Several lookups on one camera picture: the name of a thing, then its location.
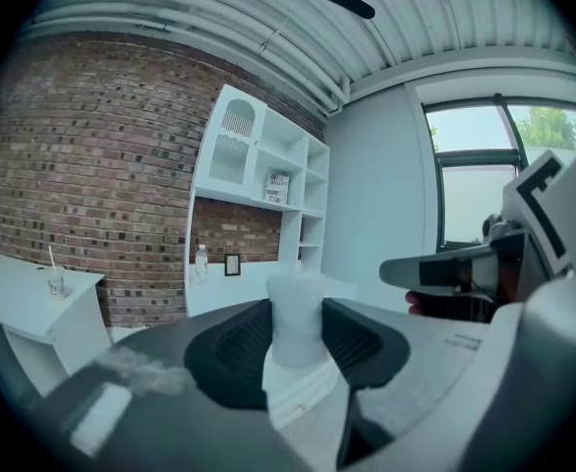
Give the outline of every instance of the tree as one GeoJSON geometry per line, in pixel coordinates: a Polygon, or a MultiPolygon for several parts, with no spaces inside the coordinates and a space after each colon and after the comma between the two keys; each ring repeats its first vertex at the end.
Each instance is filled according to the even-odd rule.
{"type": "Polygon", "coordinates": [[[432,137],[432,144],[434,145],[434,151],[438,152],[438,144],[434,141],[434,136],[438,132],[438,129],[435,126],[430,127],[430,136],[432,137]]]}
{"type": "Polygon", "coordinates": [[[515,125],[525,147],[576,149],[576,120],[560,108],[533,106],[530,116],[515,125]]]}

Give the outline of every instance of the white shelving unit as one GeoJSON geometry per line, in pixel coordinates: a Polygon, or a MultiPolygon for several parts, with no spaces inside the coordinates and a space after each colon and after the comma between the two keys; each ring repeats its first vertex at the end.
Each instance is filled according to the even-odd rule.
{"type": "MultiPolygon", "coordinates": [[[[191,235],[195,197],[282,211],[279,263],[320,271],[329,172],[329,147],[262,101],[224,86],[202,139],[188,218],[191,235]],[[264,198],[271,173],[290,177],[287,205],[264,198]]],[[[188,307],[202,294],[190,278],[190,243],[186,248],[188,307]]],[[[277,263],[268,265],[277,271],[277,263]]],[[[259,267],[249,271],[261,277],[259,267]]]]}

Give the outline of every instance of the window frame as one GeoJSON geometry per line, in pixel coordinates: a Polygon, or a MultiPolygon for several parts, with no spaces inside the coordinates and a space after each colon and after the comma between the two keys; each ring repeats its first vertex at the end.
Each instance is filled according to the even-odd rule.
{"type": "Polygon", "coordinates": [[[434,170],[436,173],[436,200],[437,200],[437,223],[436,223],[436,251],[446,252],[449,250],[459,250],[462,248],[478,246],[476,243],[452,242],[445,240],[445,191],[443,187],[443,168],[460,166],[487,166],[487,165],[507,165],[514,166],[516,174],[526,169],[529,165],[526,150],[522,142],[522,137],[517,129],[515,120],[508,108],[509,105],[518,106],[542,106],[560,108],[565,110],[576,110],[576,103],[558,101],[551,98],[539,98],[528,96],[503,96],[496,93],[494,96],[464,98],[439,103],[423,104],[424,119],[428,127],[428,134],[431,135],[428,114],[451,110],[456,108],[474,108],[483,106],[494,106],[502,118],[504,130],[513,148],[485,148],[472,150],[447,150],[435,151],[434,140],[431,135],[432,155],[434,158],[434,170]]]}

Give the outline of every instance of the window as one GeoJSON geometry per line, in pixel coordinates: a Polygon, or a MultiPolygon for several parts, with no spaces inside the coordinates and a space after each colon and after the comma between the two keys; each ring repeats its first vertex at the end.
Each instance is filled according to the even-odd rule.
{"type": "Polygon", "coordinates": [[[481,243],[504,186],[546,149],[565,164],[576,154],[576,105],[497,94],[425,111],[439,187],[438,250],[481,243]]]}

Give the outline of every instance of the brick wall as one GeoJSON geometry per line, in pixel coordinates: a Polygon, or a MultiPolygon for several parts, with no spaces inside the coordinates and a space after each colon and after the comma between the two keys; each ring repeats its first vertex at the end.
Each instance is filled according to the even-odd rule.
{"type": "MultiPolygon", "coordinates": [[[[293,100],[183,45],[116,33],[20,45],[0,73],[0,253],[47,263],[51,245],[59,264],[104,273],[108,324],[184,314],[192,174],[223,84],[323,138],[293,100]]],[[[273,211],[200,200],[193,241],[213,261],[232,247],[248,261],[274,260],[279,222],[273,211]]]]}

